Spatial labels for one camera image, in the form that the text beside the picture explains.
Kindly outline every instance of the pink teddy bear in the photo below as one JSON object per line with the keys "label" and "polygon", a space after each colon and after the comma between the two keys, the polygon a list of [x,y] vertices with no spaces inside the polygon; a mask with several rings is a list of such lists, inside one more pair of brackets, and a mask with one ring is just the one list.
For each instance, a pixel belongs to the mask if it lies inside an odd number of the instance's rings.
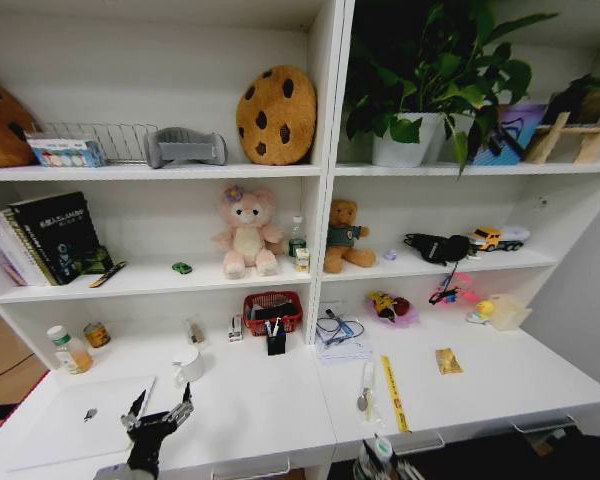
{"label": "pink teddy bear", "polygon": [[275,206],[269,190],[245,192],[241,187],[231,187],[224,192],[220,213],[228,229],[213,237],[223,250],[224,273],[228,278],[242,278],[246,267],[256,267],[260,275],[273,275],[278,262],[270,248],[275,248],[283,232],[269,225]]}

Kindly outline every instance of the yellow tape measure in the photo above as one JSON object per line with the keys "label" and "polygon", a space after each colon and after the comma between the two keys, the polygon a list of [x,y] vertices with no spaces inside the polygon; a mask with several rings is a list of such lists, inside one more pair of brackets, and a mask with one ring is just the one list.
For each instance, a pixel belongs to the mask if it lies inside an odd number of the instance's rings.
{"label": "yellow tape measure", "polygon": [[407,423],[407,416],[404,414],[402,409],[402,402],[400,401],[400,392],[396,386],[396,379],[393,376],[393,370],[391,369],[391,362],[389,357],[382,355],[380,357],[382,366],[384,367],[384,375],[387,377],[387,387],[389,388],[389,395],[391,396],[391,404],[393,405],[393,411],[396,414],[396,422],[398,422],[398,430],[400,432],[411,432],[409,430],[409,424]]}

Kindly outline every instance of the white cup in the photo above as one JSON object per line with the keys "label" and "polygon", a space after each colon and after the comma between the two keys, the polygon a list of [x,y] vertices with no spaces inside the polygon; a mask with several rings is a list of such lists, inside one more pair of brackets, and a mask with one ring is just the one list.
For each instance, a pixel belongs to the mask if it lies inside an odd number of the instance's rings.
{"label": "white cup", "polygon": [[176,353],[171,364],[176,367],[174,381],[181,387],[187,382],[195,382],[204,373],[204,362],[197,347],[191,346]]}

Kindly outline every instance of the white shelving unit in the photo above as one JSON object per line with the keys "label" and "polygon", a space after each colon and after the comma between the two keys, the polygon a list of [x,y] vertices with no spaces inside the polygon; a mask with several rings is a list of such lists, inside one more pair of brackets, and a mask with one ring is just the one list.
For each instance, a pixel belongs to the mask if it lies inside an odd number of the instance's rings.
{"label": "white shelving unit", "polygon": [[[574,17],[571,8],[582,13]],[[571,36],[580,26],[600,32],[600,1],[497,2],[503,18],[527,9],[566,12],[567,25],[552,30],[551,42],[534,28],[523,38],[529,45],[514,45],[536,72],[532,100],[546,101],[595,66],[600,35],[584,48],[576,48]],[[406,233],[525,225],[532,237],[524,248],[484,253],[462,261],[458,271],[470,273],[483,295],[508,292],[528,303],[600,211],[600,161],[572,165],[560,157],[546,165],[470,166],[461,178],[449,164],[372,166],[369,143],[351,143],[341,133],[354,12],[353,0],[0,2],[0,83],[40,119],[178,125],[218,132],[229,149],[225,167],[0,169],[0,209],[81,190],[101,242],[116,261],[129,262],[98,289],[88,288],[95,277],[86,276],[63,287],[15,287],[0,271],[0,314],[49,368],[57,367],[45,337],[50,326],[62,323],[79,334],[86,322],[102,320],[113,336],[90,372],[69,378],[54,371],[0,430],[0,480],[40,478],[41,469],[7,472],[6,458],[63,386],[154,372],[149,410],[172,405],[177,390],[169,359],[184,340],[179,320],[194,313],[210,338],[203,351],[207,372],[195,384],[193,421],[165,441],[161,465],[169,478],[265,475],[288,462],[305,467],[307,478],[324,480],[332,458],[353,458],[360,439],[374,431],[390,435],[402,451],[488,434],[512,422],[577,418],[580,409],[600,404],[595,380],[524,331],[467,324],[464,307],[429,307],[429,295],[451,266],[426,263],[402,243]],[[580,18],[588,16],[584,25]],[[238,99],[256,75],[276,64],[302,68],[316,87],[318,123],[307,164],[253,165],[239,146]],[[293,215],[304,216],[308,274],[280,258],[277,275],[251,270],[240,280],[224,278],[210,237],[223,229],[216,205],[235,183],[270,188],[275,223],[287,230]],[[322,272],[333,198],[357,202],[356,223],[371,229],[359,246],[377,252],[375,266]],[[398,252],[395,261],[381,256],[390,248]],[[176,261],[191,264],[193,273],[173,272]],[[304,310],[288,353],[267,357],[264,340],[248,332],[242,344],[227,344],[228,321],[244,297],[281,289],[297,292]],[[412,301],[420,323],[403,330],[377,323],[364,307],[365,293],[376,289]],[[396,430],[379,367],[384,426],[375,429],[354,411],[361,363],[326,367],[318,361],[312,344],[319,302],[327,300],[345,300],[364,323],[374,357],[391,358],[411,434]],[[443,347],[454,349],[464,374],[439,375],[434,350]],[[265,415],[273,406],[284,422]],[[124,455],[45,467],[44,476],[90,480],[97,468],[120,461]]]}

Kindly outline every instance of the yellow toy truck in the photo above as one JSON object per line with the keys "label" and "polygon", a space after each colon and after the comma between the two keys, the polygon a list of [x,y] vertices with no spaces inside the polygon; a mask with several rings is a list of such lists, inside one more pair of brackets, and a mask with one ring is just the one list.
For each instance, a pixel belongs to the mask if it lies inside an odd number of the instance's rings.
{"label": "yellow toy truck", "polygon": [[499,228],[479,227],[469,235],[469,241],[476,249],[493,252],[494,250],[518,250],[531,236],[528,229],[519,225]]}

